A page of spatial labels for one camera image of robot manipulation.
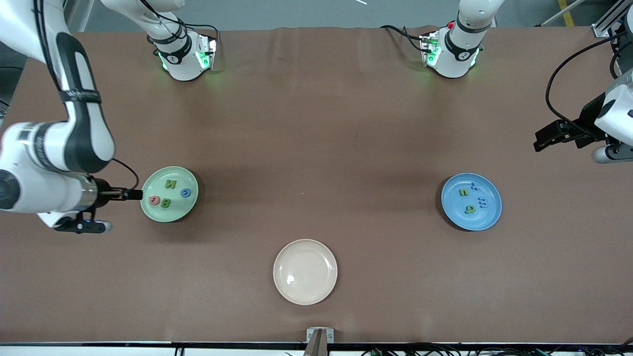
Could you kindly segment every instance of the plate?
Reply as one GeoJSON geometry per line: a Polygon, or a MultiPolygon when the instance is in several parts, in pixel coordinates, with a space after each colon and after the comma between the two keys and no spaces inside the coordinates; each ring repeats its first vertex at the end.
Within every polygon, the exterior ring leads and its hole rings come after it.
{"type": "Polygon", "coordinates": [[[501,195],[494,184],[481,175],[461,173],[444,185],[442,207],[448,218],[462,229],[486,230],[501,216],[501,195]]]}
{"type": "Polygon", "coordinates": [[[172,222],[187,215],[197,202],[196,177],[182,167],[158,170],[143,184],[141,208],[158,222],[172,222]]]}
{"type": "Polygon", "coordinates": [[[312,305],[334,289],[339,269],[327,246],[301,239],[286,245],[275,259],[273,278],[279,293],[298,305],[312,305]]]}

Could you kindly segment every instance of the table surface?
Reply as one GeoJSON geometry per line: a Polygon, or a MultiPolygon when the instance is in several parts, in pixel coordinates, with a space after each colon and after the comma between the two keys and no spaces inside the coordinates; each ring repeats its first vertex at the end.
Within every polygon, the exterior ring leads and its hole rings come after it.
{"type": "MultiPolygon", "coordinates": [[[[461,79],[422,68],[378,29],[226,32],[216,72],[177,82],[144,34],[79,34],[116,156],[141,180],[191,169],[203,191],[184,220],[138,202],[99,211],[109,234],[77,236],[0,212],[0,341],[622,342],[633,334],[633,165],[592,148],[541,153],[551,72],[595,42],[587,28],[492,29],[461,79]],[[475,172],[504,211],[483,232],[452,226],[443,183],[475,172]],[[325,243],[332,294],[293,305],[277,253],[325,243]]],[[[552,100],[575,117],[611,82],[608,48],[571,62],[552,100]]],[[[6,124],[65,117],[29,61],[6,124]]],[[[115,164],[100,177],[131,184],[115,164]]]]}

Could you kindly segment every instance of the green plate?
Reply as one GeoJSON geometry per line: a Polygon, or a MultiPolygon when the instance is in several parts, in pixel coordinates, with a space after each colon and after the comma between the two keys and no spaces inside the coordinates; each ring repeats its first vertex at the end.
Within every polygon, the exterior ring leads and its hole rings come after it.
{"type": "Polygon", "coordinates": [[[193,173],[182,167],[165,167],[152,174],[143,184],[141,208],[152,220],[172,222],[181,219],[193,209],[197,195],[198,184],[193,173]],[[186,198],[181,195],[185,188],[191,191],[186,198]],[[160,202],[152,205],[150,200],[155,196],[160,198],[160,202]]]}

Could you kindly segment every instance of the white plate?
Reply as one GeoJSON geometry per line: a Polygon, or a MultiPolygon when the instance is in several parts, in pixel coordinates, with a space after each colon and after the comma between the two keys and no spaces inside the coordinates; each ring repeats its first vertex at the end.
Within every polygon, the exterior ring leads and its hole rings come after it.
{"type": "Polygon", "coordinates": [[[293,241],[277,255],[273,278],[284,298],[299,305],[316,304],[327,297],[339,269],[327,246],[310,239],[293,241]]]}

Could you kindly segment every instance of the blue plate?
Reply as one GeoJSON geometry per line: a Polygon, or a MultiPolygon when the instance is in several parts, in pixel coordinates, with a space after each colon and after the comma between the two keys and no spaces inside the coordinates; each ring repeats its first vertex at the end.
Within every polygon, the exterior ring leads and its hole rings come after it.
{"type": "Polygon", "coordinates": [[[460,173],[444,185],[442,207],[448,218],[462,229],[486,230],[501,216],[501,195],[481,175],[460,173]]]}

